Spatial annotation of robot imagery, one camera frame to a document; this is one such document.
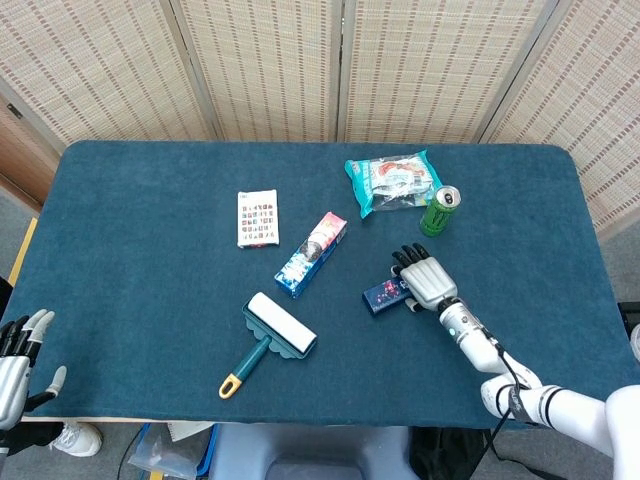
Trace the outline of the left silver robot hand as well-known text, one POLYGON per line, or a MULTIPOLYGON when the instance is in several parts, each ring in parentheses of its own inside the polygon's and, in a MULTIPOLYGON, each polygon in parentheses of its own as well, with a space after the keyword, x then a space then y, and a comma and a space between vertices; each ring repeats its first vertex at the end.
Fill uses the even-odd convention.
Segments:
POLYGON ((31 373, 55 312, 41 309, 0 326, 0 432, 11 430, 29 413, 56 398, 62 390, 67 368, 54 373, 50 385, 30 395, 31 373))

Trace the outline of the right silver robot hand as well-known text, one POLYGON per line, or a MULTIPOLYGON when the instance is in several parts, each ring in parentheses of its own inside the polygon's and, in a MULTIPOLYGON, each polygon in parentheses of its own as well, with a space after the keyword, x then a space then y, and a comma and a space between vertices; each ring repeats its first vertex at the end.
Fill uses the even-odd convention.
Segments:
POLYGON ((392 257, 395 260, 392 275, 406 284, 410 296, 405 304, 411 312, 437 311, 443 301, 458 295, 454 280, 423 245, 417 242, 402 245, 392 257))

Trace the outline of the blue glasses case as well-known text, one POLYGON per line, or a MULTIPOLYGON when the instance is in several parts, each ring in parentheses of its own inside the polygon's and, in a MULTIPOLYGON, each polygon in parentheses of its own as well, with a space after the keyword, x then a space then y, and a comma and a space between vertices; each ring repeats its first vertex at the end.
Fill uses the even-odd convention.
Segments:
POLYGON ((400 277, 388 279, 362 293, 362 299, 372 315, 382 313, 410 296, 411 291, 400 277))

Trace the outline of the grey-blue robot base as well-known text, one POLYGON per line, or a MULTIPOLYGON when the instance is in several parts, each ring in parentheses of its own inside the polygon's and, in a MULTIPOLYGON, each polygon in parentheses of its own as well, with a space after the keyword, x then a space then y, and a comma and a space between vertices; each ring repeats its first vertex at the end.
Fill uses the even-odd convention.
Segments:
POLYGON ((407 427, 222 424, 209 480, 418 480, 407 427))

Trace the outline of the green energy drink can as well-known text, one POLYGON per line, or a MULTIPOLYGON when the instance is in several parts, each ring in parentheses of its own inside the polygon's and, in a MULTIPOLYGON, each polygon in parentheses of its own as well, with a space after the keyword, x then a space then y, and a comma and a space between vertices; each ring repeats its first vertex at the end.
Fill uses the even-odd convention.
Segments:
POLYGON ((421 218, 421 232, 431 237, 442 233, 460 203, 461 195, 456 187, 445 185, 437 189, 421 218))

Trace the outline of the white sneaker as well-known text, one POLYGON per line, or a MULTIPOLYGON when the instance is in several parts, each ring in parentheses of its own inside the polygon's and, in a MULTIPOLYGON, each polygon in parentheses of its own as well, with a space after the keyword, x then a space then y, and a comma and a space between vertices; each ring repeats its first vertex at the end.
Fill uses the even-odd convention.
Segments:
POLYGON ((49 448, 73 457, 87 458, 100 451, 102 441, 100 430, 92 424, 64 423, 61 433, 49 444, 49 448))

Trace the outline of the blue cookie box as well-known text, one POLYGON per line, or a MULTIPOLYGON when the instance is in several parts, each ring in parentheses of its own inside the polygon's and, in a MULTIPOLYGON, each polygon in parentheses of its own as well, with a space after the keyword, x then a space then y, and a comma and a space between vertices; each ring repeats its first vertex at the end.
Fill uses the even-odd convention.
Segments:
POLYGON ((276 273, 274 280, 292 298, 299 297, 346 233, 348 222, 327 212, 276 273))

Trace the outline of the teal lint roller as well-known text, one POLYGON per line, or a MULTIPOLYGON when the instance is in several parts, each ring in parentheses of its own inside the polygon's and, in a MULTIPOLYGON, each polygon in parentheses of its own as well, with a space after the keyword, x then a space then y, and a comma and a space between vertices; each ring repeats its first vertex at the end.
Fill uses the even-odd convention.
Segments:
POLYGON ((284 359, 301 360, 317 342, 317 335, 311 329, 263 292, 253 295, 242 313, 256 344, 220 385, 218 395, 223 400, 237 392, 267 352, 277 353, 284 359))

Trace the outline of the blue tablecloth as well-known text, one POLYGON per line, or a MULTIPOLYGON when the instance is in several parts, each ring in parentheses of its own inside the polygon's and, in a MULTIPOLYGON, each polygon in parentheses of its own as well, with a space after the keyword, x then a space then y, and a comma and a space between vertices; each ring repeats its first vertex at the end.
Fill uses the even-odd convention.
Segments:
POLYGON ((361 219, 347 160, 415 144, 81 141, 64 153, 5 311, 55 312, 32 373, 42 417, 490 427, 474 369, 432 312, 372 315, 362 293, 423 244, 505 349, 547 383, 605 399, 640 384, 576 167, 549 145, 431 144, 461 204, 428 238, 421 211, 361 219), (237 246, 239 192, 277 191, 279 244, 237 246), (297 298, 276 273, 327 212, 346 233, 297 298), (301 360, 256 344, 263 292, 317 335, 301 360))

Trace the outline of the black bag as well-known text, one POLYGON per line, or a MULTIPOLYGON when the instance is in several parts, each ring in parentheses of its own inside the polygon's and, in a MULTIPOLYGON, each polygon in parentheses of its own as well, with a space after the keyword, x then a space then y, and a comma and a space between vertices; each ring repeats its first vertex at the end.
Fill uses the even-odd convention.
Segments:
POLYGON ((484 446, 482 430, 412 427, 409 464, 421 480, 470 480, 484 446))

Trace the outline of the white picture card box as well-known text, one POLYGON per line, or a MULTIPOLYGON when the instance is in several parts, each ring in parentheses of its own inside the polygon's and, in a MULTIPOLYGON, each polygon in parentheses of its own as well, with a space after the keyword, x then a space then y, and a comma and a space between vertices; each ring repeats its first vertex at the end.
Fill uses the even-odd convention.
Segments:
POLYGON ((257 248, 279 244, 277 191, 239 192, 237 246, 257 248))

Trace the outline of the white spiral notebook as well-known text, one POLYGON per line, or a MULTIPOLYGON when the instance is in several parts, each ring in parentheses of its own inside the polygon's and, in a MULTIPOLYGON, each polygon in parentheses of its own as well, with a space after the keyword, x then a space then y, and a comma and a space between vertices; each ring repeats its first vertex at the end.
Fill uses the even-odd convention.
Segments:
POLYGON ((167 428, 173 442, 179 442, 211 428, 214 425, 209 421, 171 421, 167 428))

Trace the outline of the blue storage bin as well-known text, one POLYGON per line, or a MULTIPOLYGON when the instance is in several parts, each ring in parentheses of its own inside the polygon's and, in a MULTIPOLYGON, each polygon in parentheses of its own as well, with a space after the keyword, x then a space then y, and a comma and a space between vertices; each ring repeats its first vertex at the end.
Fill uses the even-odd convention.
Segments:
MULTIPOLYGON (((141 438, 137 441, 136 447, 145 437, 165 437, 165 438, 171 439, 168 428, 167 428, 167 423, 145 424, 142 428, 141 438)), ((196 457, 200 460, 200 462, 197 466, 197 474, 196 474, 195 480, 201 477, 206 477, 208 475, 213 454, 215 451, 217 434, 218 434, 218 427, 214 424, 211 428, 205 431, 202 431, 196 435, 193 435, 191 437, 188 437, 184 440, 179 441, 179 442, 182 442, 183 444, 189 443, 190 445, 194 446, 198 450, 196 457)), ((162 474, 160 472, 149 472, 149 473, 162 474)), ((164 477, 167 477, 173 480, 179 479, 179 478, 169 477, 165 474, 162 474, 162 475, 164 477)))

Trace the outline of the woven folding screen panel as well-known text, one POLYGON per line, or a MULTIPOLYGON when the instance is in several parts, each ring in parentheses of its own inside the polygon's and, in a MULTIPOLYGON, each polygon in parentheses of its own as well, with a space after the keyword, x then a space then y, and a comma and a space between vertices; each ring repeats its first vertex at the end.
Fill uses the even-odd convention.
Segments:
POLYGON ((344 0, 337 138, 472 143, 557 0, 344 0))
POLYGON ((559 0, 482 140, 566 150, 600 237, 640 220, 640 0, 559 0))
POLYGON ((63 146, 209 140, 171 0, 0 0, 0 80, 63 146))
POLYGON ((169 0, 217 138, 337 138, 343 0, 169 0))

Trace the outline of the brown wooden cabinet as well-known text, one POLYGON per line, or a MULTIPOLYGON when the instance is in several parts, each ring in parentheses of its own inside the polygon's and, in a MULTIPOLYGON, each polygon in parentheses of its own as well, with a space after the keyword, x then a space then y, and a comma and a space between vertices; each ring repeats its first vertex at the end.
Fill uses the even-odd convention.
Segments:
POLYGON ((0 187, 39 212, 59 160, 60 154, 0 93, 0 187))

